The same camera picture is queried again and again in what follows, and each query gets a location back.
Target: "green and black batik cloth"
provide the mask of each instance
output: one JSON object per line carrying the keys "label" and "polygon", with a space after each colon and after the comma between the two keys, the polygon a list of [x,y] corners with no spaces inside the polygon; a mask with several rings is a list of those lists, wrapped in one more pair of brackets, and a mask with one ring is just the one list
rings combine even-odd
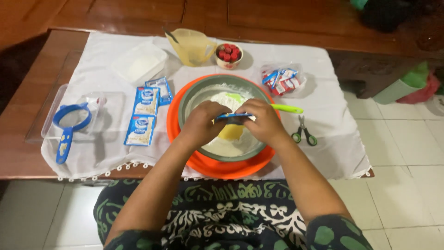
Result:
{"label": "green and black batik cloth", "polygon": [[[94,207],[102,244],[140,180],[116,180]],[[285,180],[181,181],[162,232],[129,230],[106,250],[372,250],[339,215],[305,226]]]}

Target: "yellow measuring jug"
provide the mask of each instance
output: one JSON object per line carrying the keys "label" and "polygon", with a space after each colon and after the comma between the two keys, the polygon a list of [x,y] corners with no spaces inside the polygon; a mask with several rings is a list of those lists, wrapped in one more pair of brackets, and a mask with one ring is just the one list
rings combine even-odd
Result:
{"label": "yellow measuring jug", "polygon": [[217,43],[208,40],[204,33],[192,29],[178,28],[171,34],[178,43],[168,34],[165,33],[165,36],[186,66],[200,66],[211,57],[217,47]]}

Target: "white tablecloth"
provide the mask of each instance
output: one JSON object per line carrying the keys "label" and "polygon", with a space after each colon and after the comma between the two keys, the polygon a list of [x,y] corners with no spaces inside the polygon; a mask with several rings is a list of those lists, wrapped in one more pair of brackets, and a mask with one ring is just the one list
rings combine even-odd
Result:
{"label": "white tablecloth", "polygon": [[[223,42],[211,39],[218,44]],[[296,45],[238,43],[244,51],[244,58],[237,69],[224,70],[216,65],[214,58],[208,60],[202,67],[183,66],[164,37],[124,36],[97,32],[90,34],[61,104],[73,104],[80,96],[93,91],[123,92],[126,98],[119,104],[123,108],[123,112],[119,113],[122,117],[113,117],[113,122],[119,121],[119,123],[112,129],[102,131],[99,140],[74,142],[68,160],[63,165],[55,163],[58,141],[45,139],[41,148],[42,155],[60,177],[73,179],[92,177],[129,161],[155,165],[170,145],[166,130],[169,106],[159,108],[150,147],[123,145],[133,108],[135,88],[114,74],[110,64],[127,50],[147,41],[168,52],[169,59],[158,76],[167,76],[173,93],[193,79],[208,74],[230,73],[258,82],[258,68],[264,62],[301,63],[308,81],[300,97],[274,99],[277,103],[305,110],[305,125],[317,138],[318,144],[314,147],[307,145],[303,135],[300,147],[326,178],[359,177],[370,169],[356,122],[347,108],[332,63],[324,49]],[[288,133],[297,131],[299,121],[296,114],[281,112],[281,117]],[[185,167],[182,176],[205,177],[189,167]],[[279,160],[275,157],[262,170],[247,178],[284,178],[284,174]]]}

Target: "forearm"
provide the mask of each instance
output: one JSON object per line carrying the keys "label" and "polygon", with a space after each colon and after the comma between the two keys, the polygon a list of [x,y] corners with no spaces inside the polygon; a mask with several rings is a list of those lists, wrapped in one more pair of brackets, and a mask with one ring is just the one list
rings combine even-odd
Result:
{"label": "forearm", "polygon": [[285,138],[275,150],[306,225],[324,214],[340,214],[351,219],[339,195],[291,137]]}
{"label": "forearm", "polygon": [[119,212],[105,245],[125,230],[161,230],[193,152],[180,137],[173,141]]}

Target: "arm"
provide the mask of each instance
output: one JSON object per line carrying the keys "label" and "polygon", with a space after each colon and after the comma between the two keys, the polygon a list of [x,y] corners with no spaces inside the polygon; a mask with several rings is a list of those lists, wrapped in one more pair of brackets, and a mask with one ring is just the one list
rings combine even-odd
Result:
{"label": "arm", "polygon": [[294,202],[306,225],[326,214],[339,214],[352,219],[333,187],[287,134],[273,107],[263,100],[249,99],[236,111],[243,112],[256,117],[255,121],[244,118],[244,126],[258,140],[276,151]]}
{"label": "arm", "polygon": [[181,133],[128,198],[113,222],[105,246],[126,230],[160,231],[171,207],[183,168],[192,153],[214,139],[226,124],[212,120],[231,110],[205,101],[189,115]]}

